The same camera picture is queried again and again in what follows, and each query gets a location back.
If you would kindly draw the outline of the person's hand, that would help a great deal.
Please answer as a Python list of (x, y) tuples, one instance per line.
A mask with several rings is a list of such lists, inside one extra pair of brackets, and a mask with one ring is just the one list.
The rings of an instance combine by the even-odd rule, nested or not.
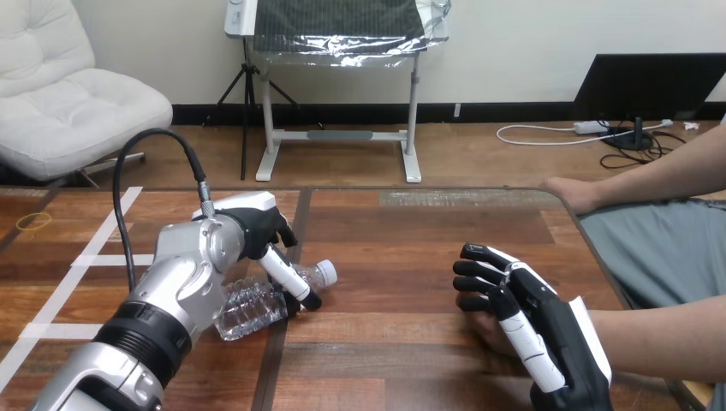
[(541, 188), (561, 197), (578, 216), (595, 211), (603, 205), (602, 190), (598, 182), (550, 177), (541, 184)]
[(464, 312), (468, 329), (490, 350), (512, 358), (518, 357), (496, 317), (488, 312)]

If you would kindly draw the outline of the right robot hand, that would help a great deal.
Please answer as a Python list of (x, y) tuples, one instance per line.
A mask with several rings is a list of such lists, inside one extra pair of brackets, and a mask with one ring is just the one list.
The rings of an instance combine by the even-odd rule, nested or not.
[(612, 371), (582, 298), (570, 302), (527, 263), (494, 247), (466, 243), (453, 286), (464, 312), (488, 312), (533, 379), (537, 410), (611, 410)]

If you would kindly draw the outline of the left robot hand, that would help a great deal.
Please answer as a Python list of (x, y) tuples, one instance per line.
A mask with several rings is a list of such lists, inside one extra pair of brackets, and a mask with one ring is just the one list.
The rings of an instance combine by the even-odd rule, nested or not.
[(234, 219), (241, 227), (244, 244), (240, 257), (256, 261), (293, 299), (307, 310), (322, 307), (322, 300), (279, 251), (277, 243), (290, 248), (298, 240), (288, 219), (277, 208), (275, 195), (267, 191), (237, 194), (214, 204), (214, 214)]

